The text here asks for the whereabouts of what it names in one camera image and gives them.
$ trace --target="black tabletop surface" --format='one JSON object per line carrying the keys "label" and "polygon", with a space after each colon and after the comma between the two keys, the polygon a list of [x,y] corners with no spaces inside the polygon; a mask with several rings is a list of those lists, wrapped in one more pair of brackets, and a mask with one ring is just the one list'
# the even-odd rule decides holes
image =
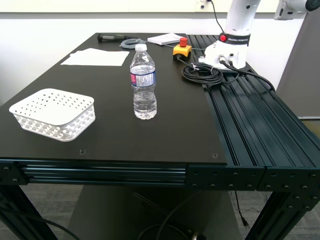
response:
{"label": "black tabletop surface", "polygon": [[[146,40],[159,34],[131,35]],[[88,48],[126,51],[119,45],[98,43],[94,34],[71,53]],[[60,65],[67,55],[0,107],[0,159],[225,163],[203,87],[183,79],[184,65],[173,61],[172,48],[147,47],[156,66],[158,109],[153,119],[134,114],[129,68],[134,50],[128,50],[122,66]],[[23,130],[9,112],[11,105],[47,88],[94,98],[96,120],[75,140],[61,142]]]}

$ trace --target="gray carpet floor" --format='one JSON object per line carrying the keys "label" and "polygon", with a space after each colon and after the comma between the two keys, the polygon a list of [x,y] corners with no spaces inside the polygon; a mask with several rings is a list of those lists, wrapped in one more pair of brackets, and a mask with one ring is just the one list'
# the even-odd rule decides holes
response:
{"label": "gray carpet floor", "polygon": [[[67,227],[76,206],[82,185],[58,185],[58,184],[29,184],[21,187],[30,201],[43,218],[54,221]],[[242,239],[249,232],[241,221],[236,211],[236,198],[234,192],[229,192],[233,200],[233,209],[240,229]],[[242,191],[238,192],[240,209],[249,225],[252,227],[259,212],[264,207],[269,192]],[[63,239],[64,233],[55,227],[51,228],[59,240]],[[18,240],[17,237],[0,221],[0,239]],[[285,240],[319,240],[320,239],[320,204],[308,212],[289,233]]]}

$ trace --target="red button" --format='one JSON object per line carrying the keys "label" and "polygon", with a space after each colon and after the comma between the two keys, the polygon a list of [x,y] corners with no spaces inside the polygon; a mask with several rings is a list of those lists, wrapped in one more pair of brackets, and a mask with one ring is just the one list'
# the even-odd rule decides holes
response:
{"label": "red button", "polygon": [[227,40],[227,37],[226,37],[225,35],[221,35],[221,36],[220,36],[220,40],[221,40],[222,42],[225,42],[225,41]]}
{"label": "red button", "polygon": [[185,47],[188,44],[188,39],[186,37],[180,38],[180,47]]}

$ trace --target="table leg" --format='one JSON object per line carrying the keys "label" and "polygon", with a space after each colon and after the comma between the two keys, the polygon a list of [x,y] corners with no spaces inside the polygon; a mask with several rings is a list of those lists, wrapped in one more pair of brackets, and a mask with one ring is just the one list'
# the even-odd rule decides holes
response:
{"label": "table leg", "polygon": [[[40,217],[18,185],[0,185],[0,207]],[[21,240],[58,240],[46,223],[4,212],[0,220]]]}
{"label": "table leg", "polygon": [[245,240],[283,240],[318,202],[307,193],[273,192]]}

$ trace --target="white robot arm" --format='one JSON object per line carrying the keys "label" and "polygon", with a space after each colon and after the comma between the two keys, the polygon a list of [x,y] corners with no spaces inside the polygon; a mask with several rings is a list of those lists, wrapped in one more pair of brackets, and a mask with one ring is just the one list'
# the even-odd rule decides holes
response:
{"label": "white robot arm", "polygon": [[[219,40],[205,50],[204,62],[218,69],[221,56],[237,69],[246,66],[250,32],[260,0],[233,0],[226,17],[224,31]],[[320,7],[320,0],[279,0],[275,20],[291,20],[298,12],[308,13]]]}

